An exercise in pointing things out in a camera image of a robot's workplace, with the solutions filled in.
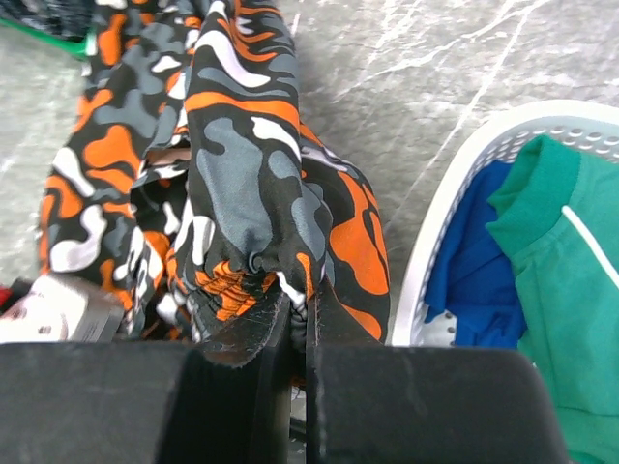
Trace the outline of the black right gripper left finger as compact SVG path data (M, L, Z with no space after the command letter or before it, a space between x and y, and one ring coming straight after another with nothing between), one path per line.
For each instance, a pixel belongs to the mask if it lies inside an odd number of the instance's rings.
M283 463L288 299L198 345L28 343L1 349L5 463Z

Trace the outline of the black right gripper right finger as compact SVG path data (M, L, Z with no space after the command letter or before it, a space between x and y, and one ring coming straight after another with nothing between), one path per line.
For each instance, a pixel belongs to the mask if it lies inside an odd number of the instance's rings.
M520 353L385 346L328 282L308 317L308 462L568 461L545 384Z

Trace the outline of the orange camouflage shorts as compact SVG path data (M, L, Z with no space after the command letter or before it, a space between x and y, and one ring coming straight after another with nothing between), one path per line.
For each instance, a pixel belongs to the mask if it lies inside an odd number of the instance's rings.
M390 277L371 186L302 123L269 1L100 1L85 89L40 215L43 273L115 295L128 336L204 340L322 283L373 338Z

